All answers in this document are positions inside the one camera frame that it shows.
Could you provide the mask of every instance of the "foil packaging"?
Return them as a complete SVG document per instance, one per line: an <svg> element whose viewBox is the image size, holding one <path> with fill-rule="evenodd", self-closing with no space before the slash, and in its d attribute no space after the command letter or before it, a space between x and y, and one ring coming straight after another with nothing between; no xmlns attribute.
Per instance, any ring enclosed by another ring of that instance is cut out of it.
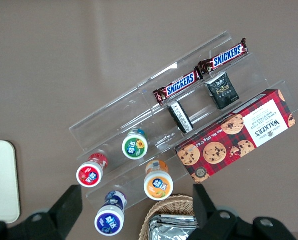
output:
<svg viewBox="0 0 298 240"><path fill-rule="evenodd" d="M198 228L193 216L156 215L149 222L149 240L186 240Z"/></svg>

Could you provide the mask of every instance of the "acrylic shelf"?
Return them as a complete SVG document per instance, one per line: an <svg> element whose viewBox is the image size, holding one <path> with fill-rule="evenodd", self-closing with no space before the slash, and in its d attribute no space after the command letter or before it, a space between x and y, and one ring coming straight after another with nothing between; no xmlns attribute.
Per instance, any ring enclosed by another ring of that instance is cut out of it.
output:
<svg viewBox="0 0 298 240"><path fill-rule="evenodd" d="M108 158L109 164L104 170L101 183L91 188L86 195L96 211L101 208L104 196L111 190L120 190L127 196L126 209L147 198L143 190L143 181L146 163L152 159L165 161L170 176L176 183L187 172L173 147L269 88L256 58L249 53L222 66L211 75L204 76L203 80L169 100L177 100L181 104L193 124L192 132L183 134L167 111L166 103L163 106L157 104L152 91L188 74L199 61L220 54L235 44L228 32L216 36L70 128L83 150L77 158L81 164L93 153L103 153ZM204 82L220 71L227 73L239 95L238 101L223 110L216 108L204 87ZM294 111L296 107L293 106L285 82L279 82L274 87L281 88L290 110ZM136 161L127 159L121 150L126 134L133 128L144 130L148 139L146 156Z"/></svg>

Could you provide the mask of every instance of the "cookie image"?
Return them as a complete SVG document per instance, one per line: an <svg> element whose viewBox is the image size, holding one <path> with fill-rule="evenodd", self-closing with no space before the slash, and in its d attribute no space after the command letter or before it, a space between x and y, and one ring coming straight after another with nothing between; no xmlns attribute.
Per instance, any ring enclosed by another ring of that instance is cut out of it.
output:
<svg viewBox="0 0 298 240"><path fill-rule="evenodd" d="M295 124L295 119L293 118L292 114L288 117L288 127L292 127Z"/></svg>
<svg viewBox="0 0 298 240"><path fill-rule="evenodd" d="M281 93L280 90L278 90L278 94L279 94L279 98L280 98L282 101L285 102L284 97L283 97L283 95L282 95L282 93Z"/></svg>
<svg viewBox="0 0 298 240"><path fill-rule="evenodd" d="M240 148L240 157L243 157L255 149L253 144L248 140L239 141L238 146Z"/></svg>
<svg viewBox="0 0 298 240"><path fill-rule="evenodd" d="M239 151L239 149L237 147L232 146L230 149L230 156L233 156L233 154L235 154L238 151Z"/></svg>
<svg viewBox="0 0 298 240"><path fill-rule="evenodd" d="M218 164L225 158L227 151L219 142L211 142L203 149L204 160L210 164Z"/></svg>
<svg viewBox="0 0 298 240"><path fill-rule="evenodd" d="M200 184L204 180L208 179L210 176L206 173L204 177L197 177L195 174L192 174L191 177L195 181L195 183Z"/></svg>
<svg viewBox="0 0 298 240"><path fill-rule="evenodd" d="M187 145L178 152L178 157L185 166L197 163L200 158L200 151L193 144Z"/></svg>
<svg viewBox="0 0 298 240"><path fill-rule="evenodd" d="M238 134L244 126L243 118L240 114L233 115L226 119L221 124L221 129L223 132L229 135Z"/></svg>

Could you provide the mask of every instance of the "cookie box text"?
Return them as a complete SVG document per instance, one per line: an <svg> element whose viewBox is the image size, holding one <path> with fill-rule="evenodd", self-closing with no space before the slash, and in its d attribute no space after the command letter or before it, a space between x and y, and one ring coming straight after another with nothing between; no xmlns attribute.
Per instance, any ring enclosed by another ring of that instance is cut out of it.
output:
<svg viewBox="0 0 298 240"><path fill-rule="evenodd" d="M216 122L216 124L220 124L221 122L223 122L225 119L228 119L229 117L231 117L231 116L233 116L233 114L229 114L229 115L227 115L226 117L224 117L224 118L222 118L221 120L219 120L218 122Z"/></svg>
<svg viewBox="0 0 298 240"><path fill-rule="evenodd" d="M273 117L275 114L277 114L276 112L269 112L267 114L265 114L264 116L260 117L259 119L255 120L252 123L252 127L251 130L256 128L258 125L262 124L263 122L267 121L268 119L270 119L271 117Z"/></svg>
<svg viewBox="0 0 298 240"><path fill-rule="evenodd" d="M217 136L219 133L222 133L222 132L223 132L222 129L217 130L217 132L211 134L211 136L208 136L208 137L205 137L205 138L201 139L201 141L196 143L195 146L198 148L199 146L201 146L201 144L206 143L207 141L211 140L211 138Z"/></svg>
<svg viewBox="0 0 298 240"><path fill-rule="evenodd" d="M266 126L261 128L260 130L256 131L255 136L259 137L261 134L265 133L266 131L270 130L271 128L273 128L277 125L279 125L279 122L277 120L270 122L269 124L267 124Z"/></svg>

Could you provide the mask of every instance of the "small round container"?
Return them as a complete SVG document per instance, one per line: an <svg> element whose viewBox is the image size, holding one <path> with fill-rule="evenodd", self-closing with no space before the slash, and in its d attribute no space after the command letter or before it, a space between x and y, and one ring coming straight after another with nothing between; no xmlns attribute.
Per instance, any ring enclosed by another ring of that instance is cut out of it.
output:
<svg viewBox="0 0 298 240"><path fill-rule="evenodd" d="M111 191L105 197L105 203L94 219L94 226L104 236L118 234L124 223L124 208L127 204L125 195L119 191Z"/></svg>
<svg viewBox="0 0 298 240"><path fill-rule="evenodd" d="M173 191L173 181L168 174L168 167L160 160L154 160L145 168L144 192L152 200L162 201Z"/></svg>
<svg viewBox="0 0 298 240"><path fill-rule="evenodd" d="M132 160L143 158L148 151L148 141L141 129L131 130L122 143L123 154Z"/></svg>
<svg viewBox="0 0 298 240"><path fill-rule="evenodd" d="M83 163L77 170L76 178L81 186L92 188L97 186L102 179L103 169L108 165L107 158L95 153L91 155L87 162Z"/></svg>

